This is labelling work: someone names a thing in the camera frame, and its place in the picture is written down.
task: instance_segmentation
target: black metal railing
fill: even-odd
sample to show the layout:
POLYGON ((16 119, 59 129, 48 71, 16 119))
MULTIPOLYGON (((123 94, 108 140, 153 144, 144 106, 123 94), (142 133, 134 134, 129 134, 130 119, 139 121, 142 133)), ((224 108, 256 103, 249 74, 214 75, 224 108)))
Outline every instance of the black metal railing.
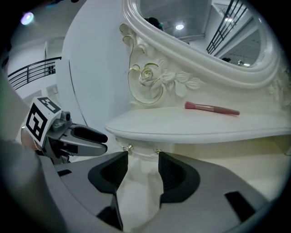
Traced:
POLYGON ((236 3, 235 0, 231 0, 216 33, 206 48, 209 54, 212 54, 221 42, 224 41, 246 10, 247 8, 239 0, 236 3))
POLYGON ((60 59, 62 58, 59 56, 24 66, 9 74, 8 81, 17 90, 32 81, 55 74, 55 61, 60 59))

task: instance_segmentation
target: mirror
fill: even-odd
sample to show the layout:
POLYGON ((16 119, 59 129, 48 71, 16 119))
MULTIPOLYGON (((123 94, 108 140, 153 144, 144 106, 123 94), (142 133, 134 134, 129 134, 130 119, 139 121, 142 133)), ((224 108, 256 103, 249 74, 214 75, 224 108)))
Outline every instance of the mirror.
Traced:
POLYGON ((194 49, 252 67, 261 50, 254 14, 239 0, 140 0, 142 17, 194 49))

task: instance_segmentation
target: mirror frame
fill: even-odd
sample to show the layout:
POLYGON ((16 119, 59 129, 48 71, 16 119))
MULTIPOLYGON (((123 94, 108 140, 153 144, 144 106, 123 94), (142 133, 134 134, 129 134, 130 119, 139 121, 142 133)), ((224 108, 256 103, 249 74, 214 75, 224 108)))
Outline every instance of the mirror frame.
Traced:
POLYGON ((213 81, 244 89, 264 87, 276 77, 281 61, 279 47, 268 24, 257 12, 254 19, 262 40, 259 55, 261 61, 257 60, 254 65, 246 68, 195 50, 187 43, 155 28, 140 15, 136 2, 123 0, 123 15, 128 26, 151 46, 187 68, 213 81))

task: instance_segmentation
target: pink makeup brush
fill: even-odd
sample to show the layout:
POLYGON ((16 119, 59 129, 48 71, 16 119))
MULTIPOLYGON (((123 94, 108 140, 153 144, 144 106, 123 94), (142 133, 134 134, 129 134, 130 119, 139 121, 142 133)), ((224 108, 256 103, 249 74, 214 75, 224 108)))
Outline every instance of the pink makeup brush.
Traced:
POLYGON ((203 105, 203 104, 195 104, 192 102, 186 102, 185 109, 198 109, 198 110, 212 111, 212 112, 217 112, 217 113, 222 113, 222 114, 232 114, 232 115, 239 115, 240 114, 239 111, 232 110, 229 108, 216 107, 216 106, 203 105))

